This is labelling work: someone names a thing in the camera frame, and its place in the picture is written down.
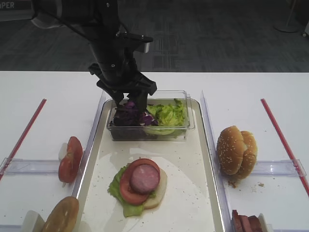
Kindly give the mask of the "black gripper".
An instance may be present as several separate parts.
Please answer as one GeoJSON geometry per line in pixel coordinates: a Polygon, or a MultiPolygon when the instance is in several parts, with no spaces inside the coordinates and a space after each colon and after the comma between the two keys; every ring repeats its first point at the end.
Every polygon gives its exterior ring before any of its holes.
{"type": "Polygon", "coordinates": [[[135,98],[139,112],[143,113],[147,107],[147,96],[153,95],[157,86],[137,69],[133,52],[99,42],[91,42],[90,48],[96,62],[88,70],[98,77],[97,86],[109,94],[116,107],[120,107],[125,93],[130,94],[135,98]]]}

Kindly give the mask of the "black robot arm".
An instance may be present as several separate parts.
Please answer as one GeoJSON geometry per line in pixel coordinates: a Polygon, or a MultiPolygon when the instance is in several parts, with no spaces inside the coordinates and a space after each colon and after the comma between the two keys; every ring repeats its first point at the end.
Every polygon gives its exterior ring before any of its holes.
{"type": "Polygon", "coordinates": [[[88,70],[99,80],[97,86],[116,102],[127,94],[137,108],[146,109],[147,97],[156,83],[143,75],[133,53],[147,53],[151,37],[121,31],[115,0],[35,0],[32,23],[41,29],[66,26],[85,38],[96,62],[88,70]]]}

